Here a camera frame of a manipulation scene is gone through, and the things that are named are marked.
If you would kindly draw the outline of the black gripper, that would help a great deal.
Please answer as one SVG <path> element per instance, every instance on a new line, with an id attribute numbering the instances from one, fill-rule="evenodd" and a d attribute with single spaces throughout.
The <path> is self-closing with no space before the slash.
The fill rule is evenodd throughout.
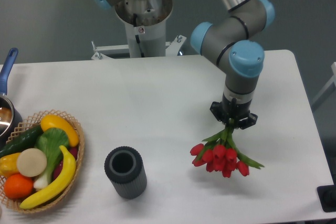
<path id="1" fill-rule="evenodd" d="M 258 115 L 250 113 L 251 102 L 250 94 L 231 97 L 229 93 L 223 93 L 222 101 L 212 102 L 210 111 L 217 121 L 226 125 L 233 119 L 236 129 L 245 130 L 258 120 Z"/>

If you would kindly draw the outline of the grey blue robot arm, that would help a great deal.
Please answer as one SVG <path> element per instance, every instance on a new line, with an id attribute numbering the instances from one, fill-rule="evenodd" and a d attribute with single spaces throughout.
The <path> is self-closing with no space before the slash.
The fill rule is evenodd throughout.
<path id="1" fill-rule="evenodd" d="M 172 0 L 94 0 L 103 9 L 114 8 L 124 23 L 132 58 L 166 56 L 166 20 Z M 267 28 L 275 19 L 269 0 L 222 0 L 229 16 L 219 25 L 199 24 L 190 44 L 226 75 L 221 102 L 213 102 L 211 112 L 225 125 L 246 129 L 256 124 L 250 111 L 264 50 L 251 36 Z"/>

